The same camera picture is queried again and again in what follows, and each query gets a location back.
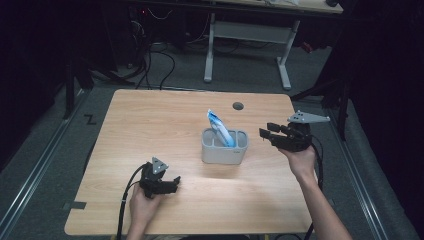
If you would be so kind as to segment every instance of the hand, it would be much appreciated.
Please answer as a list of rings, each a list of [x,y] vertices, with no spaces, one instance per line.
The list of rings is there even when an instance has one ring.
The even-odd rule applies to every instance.
[[[147,225],[153,219],[163,195],[156,195],[153,199],[144,195],[140,185],[134,185],[133,195],[130,200],[131,225],[127,239],[142,239]]]
[[[286,155],[289,160],[290,169],[299,182],[311,179],[315,181],[314,165],[316,155],[312,146],[301,152],[289,152],[281,148],[278,151]]]

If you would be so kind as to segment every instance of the gray container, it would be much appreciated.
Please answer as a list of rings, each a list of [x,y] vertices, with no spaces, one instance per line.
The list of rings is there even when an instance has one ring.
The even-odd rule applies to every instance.
[[[225,147],[212,128],[202,133],[202,160],[205,163],[240,164],[249,145],[247,133],[228,130],[235,140],[235,147]]]

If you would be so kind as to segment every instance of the handheld controller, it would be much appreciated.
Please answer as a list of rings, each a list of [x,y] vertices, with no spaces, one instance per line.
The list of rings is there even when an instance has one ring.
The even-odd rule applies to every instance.
[[[144,190],[144,195],[152,198],[153,194],[175,193],[180,183],[181,177],[177,177],[172,182],[162,181],[162,177],[168,165],[153,157],[152,163],[147,162],[141,171],[140,187]]]
[[[259,128],[259,136],[266,138],[272,146],[291,152],[300,152],[312,144],[311,127],[309,123],[328,122],[329,117],[322,117],[298,111],[287,119],[287,126],[267,123],[267,130]]]

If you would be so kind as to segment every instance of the wooden table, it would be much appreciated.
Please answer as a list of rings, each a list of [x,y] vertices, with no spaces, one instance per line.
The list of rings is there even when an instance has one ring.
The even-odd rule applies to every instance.
[[[233,109],[234,102],[244,109]],[[227,128],[249,135],[240,165],[202,162],[209,108]],[[181,176],[181,183],[161,203],[149,234],[305,232],[311,218],[288,161],[258,133],[267,122],[285,124],[293,113],[283,94],[116,91],[75,198],[87,204],[71,210],[66,233],[116,234],[125,186],[152,156],[170,166],[163,180]]]

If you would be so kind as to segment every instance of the wrist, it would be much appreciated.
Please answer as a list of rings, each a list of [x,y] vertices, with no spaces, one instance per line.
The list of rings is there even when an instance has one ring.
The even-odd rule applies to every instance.
[[[316,179],[313,175],[312,176],[309,176],[309,175],[308,176],[306,176],[306,175],[299,176],[299,177],[296,177],[296,179],[297,179],[297,181],[299,182],[299,184],[302,188],[304,188],[304,187],[307,187],[307,188],[318,187],[318,183],[317,183],[317,181],[316,181]]]
[[[130,229],[128,230],[127,240],[143,239],[145,230],[146,230],[145,226],[131,224]]]

